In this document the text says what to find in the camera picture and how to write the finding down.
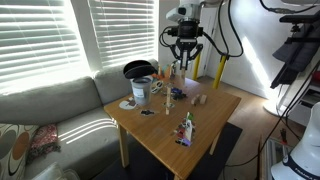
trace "yellow pole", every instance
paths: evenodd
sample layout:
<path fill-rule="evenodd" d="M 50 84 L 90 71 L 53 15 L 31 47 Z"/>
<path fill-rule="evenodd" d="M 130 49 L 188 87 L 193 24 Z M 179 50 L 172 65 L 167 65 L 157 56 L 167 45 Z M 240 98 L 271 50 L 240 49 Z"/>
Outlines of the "yellow pole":
<path fill-rule="evenodd" d="M 222 72 L 223 72 L 224 66 L 226 64 L 226 60 L 227 60 L 227 56 L 226 55 L 222 55 L 221 59 L 220 59 L 220 64 L 219 64 L 219 67 L 218 67 L 218 70 L 217 70 L 217 73 L 216 73 L 216 77 L 214 78 L 214 81 L 213 81 L 213 88 L 214 89 L 218 89 L 218 87 L 219 87 L 220 79 L 221 79 L 221 76 L 222 76 Z"/>
<path fill-rule="evenodd" d="M 192 76 L 192 80 L 197 80 L 197 76 L 198 76 L 198 68 L 199 68 L 199 64 L 200 64 L 200 54 L 198 54 L 198 56 L 196 57 L 196 62 L 195 62 L 195 66 L 194 66 L 194 71 L 193 71 L 193 76 Z"/>

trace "floor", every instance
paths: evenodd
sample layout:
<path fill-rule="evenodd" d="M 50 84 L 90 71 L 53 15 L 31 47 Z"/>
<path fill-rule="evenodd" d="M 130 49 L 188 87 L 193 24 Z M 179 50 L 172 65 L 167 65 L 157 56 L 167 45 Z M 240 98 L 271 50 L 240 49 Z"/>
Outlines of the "floor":
<path fill-rule="evenodd" d="M 207 76 L 201 77 L 197 81 L 208 86 L 212 86 L 213 83 L 213 79 Z M 228 165 L 241 164 L 257 154 L 260 138 L 263 143 L 279 118 L 264 110 L 263 104 L 267 101 L 264 98 L 225 83 L 220 83 L 219 90 L 241 98 L 241 102 L 230 117 L 229 122 L 242 128 L 243 132 L 227 162 Z M 288 121 L 288 123 L 289 127 L 301 137 L 305 128 L 293 121 Z M 280 139 L 280 129 L 282 128 L 286 127 L 284 123 L 280 122 L 271 136 Z M 287 140 L 291 146 L 298 142 L 297 138 L 288 129 Z M 256 168 L 257 159 L 243 166 L 226 167 L 225 177 L 221 173 L 219 180 L 254 180 L 257 177 Z"/>

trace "rug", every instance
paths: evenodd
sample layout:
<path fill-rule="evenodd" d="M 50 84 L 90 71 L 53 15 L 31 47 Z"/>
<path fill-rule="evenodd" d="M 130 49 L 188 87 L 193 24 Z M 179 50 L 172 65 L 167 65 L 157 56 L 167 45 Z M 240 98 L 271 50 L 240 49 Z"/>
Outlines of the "rug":
<path fill-rule="evenodd" d="M 227 123 L 221 131 L 215 151 L 211 156 L 209 149 L 201 158 L 198 165 L 188 177 L 188 180 L 215 180 L 219 178 L 234 146 L 236 145 L 242 129 Z M 172 180 L 172 174 L 151 153 L 138 142 L 134 142 L 129 148 L 130 165 L 122 168 L 119 158 L 107 167 L 95 180 Z"/>

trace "wooden table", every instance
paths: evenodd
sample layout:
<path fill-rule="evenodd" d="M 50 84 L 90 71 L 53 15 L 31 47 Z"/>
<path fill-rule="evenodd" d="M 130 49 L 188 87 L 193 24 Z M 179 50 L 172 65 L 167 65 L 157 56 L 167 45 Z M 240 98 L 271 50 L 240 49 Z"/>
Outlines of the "wooden table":
<path fill-rule="evenodd" d="M 104 109 L 119 125 L 123 167 L 129 164 L 126 140 L 128 131 L 175 174 L 175 179 L 186 179 L 210 146 L 210 154 L 213 154 L 220 131 L 238 106 L 240 98 L 189 79 L 181 79 L 179 76 L 171 82 L 174 83 L 174 87 L 182 89 L 188 97 L 171 101 L 175 107 L 170 109 L 169 115 L 166 115 L 166 108 L 163 106 L 166 96 L 161 92 L 152 94 L 149 105 L 134 110 L 119 108 L 120 102 L 132 95 L 108 104 Z M 196 106 L 191 104 L 192 98 L 197 94 L 207 95 L 205 104 Z M 143 109 L 150 109 L 158 113 L 143 116 L 140 115 Z M 187 112 L 193 113 L 196 124 L 195 139 L 190 147 L 175 143 L 177 136 L 173 133 L 186 117 Z"/>

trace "window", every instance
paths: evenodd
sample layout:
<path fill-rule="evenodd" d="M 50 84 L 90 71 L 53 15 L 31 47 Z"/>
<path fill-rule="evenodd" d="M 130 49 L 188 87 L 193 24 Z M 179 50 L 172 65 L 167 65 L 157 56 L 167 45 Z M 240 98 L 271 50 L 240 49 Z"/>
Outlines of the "window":
<path fill-rule="evenodd" d="M 69 1 L 0 0 L 0 94 L 88 73 Z"/>
<path fill-rule="evenodd" d="M 88 0 L 102 66 L 157 59 L 157 0 Z"/>

